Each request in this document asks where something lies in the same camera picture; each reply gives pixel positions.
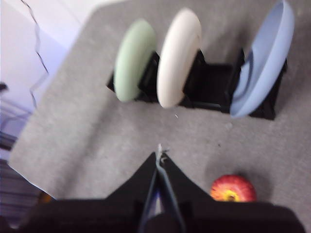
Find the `cable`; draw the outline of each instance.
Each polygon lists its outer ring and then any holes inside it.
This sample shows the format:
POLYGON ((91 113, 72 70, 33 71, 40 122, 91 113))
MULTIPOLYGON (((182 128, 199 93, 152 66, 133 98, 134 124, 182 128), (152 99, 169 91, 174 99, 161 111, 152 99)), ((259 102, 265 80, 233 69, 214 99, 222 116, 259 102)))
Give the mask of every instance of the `cable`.
POLYGON ((35 19, 35 16, 34 16, 34 12, 32 10, 32 8, 30 7, 30 5, 28 3, 26 3, 24 0, 20 0, 25 6, 28 7, 29 9, 29 13, 31 15, 31 17, 33 18, 33 21, 35 22, 35 37, 36 37, 36 40, 35 40, 35 52, 36 54, 38 55, 38 58, 40 60, 40 63, 42 64, 43 68, 45 69, 45 73, 40 77, 40 79, 38 79, 30 88, 29 88, 29 92, 30 92, 30 95, 33 99, 33 104, 34 104, 34 107, 37 108, 37 102, 36 102, 36 99, 35 99, 35 95, 34 95, 34 91, 37 90, 41 85, 42 83, 46 80, 46 78, 48 77, 48 75, 50 74, 47 67, 45 66, 44 62, 43 62, 43 59, 40 55, 40 44, 41 44, 41 40, 40 40, 40 27, 39 27, 39 24, 37 22, 37 20, 35 19))

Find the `apple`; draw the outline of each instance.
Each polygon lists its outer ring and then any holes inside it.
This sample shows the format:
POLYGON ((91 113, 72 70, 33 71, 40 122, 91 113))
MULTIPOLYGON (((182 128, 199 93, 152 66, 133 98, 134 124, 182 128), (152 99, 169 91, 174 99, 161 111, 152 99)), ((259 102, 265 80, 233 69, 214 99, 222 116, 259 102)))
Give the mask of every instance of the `apple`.
POLYGON ((210 195, 217 201, 256 201, 253 185, 238 175, 223 175, 213 182, 210 195))

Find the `gray carpet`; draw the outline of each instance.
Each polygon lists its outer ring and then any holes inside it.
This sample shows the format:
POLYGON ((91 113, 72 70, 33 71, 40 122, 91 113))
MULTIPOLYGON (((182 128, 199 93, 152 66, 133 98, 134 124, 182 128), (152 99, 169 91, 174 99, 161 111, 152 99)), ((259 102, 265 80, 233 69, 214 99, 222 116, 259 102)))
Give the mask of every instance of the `gray carpet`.
POLYGON ((274 3, 138 0, 98 9, 23 131, 10 166, 56 198, 104 198, 162 143, 204 190, 223 174, 243 174, 259 200, 290 207, 311 232, 311 1, 290 1, 295 33, 275 121, 121 103, 105 86, 124 32, 139 17, 153 26, 160 51, 171 20, 187 6, 202 23, 206 60, 231 62, 239 47, 248 51, 274 3))

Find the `red apple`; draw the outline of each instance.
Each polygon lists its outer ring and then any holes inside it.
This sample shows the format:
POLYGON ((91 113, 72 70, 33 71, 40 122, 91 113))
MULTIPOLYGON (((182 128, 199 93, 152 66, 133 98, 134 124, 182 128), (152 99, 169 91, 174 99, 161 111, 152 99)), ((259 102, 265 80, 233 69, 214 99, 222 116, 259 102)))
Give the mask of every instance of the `red apple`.
POLYGON ((244 177, 237 175, 223 175, 216 179, 210 190, 210 195, 218 201, 256 201, 253 185, 244 177))

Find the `black plastic stand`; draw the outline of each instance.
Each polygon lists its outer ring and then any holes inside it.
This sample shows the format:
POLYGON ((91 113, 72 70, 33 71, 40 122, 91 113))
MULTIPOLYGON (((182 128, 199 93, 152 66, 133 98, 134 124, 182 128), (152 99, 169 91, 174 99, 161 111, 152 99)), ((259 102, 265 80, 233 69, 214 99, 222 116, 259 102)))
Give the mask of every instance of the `black plastic stand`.
MULTIPOLYGON (((155 52, 144 72, 139 84, 141 94, 136 100, 158 102, 156 95, 156 77, 159 55, 155 52)), ((238 85, 241 66, 244 64, 244 52, 241 50, 234 65, 208 64, 201 51, 198 51, 186 84, 185 97, 180 106, 186 108, 202 108, 229 113, 233 93, 238 85)), ((251 117, 273 120, 276 116, 274 106, 283 73, 287 69, 287 62, 278 76, 278 79, 262 104, 252 113, 251 117)), ((114 91, 113 75, 107 87, 114 91)))

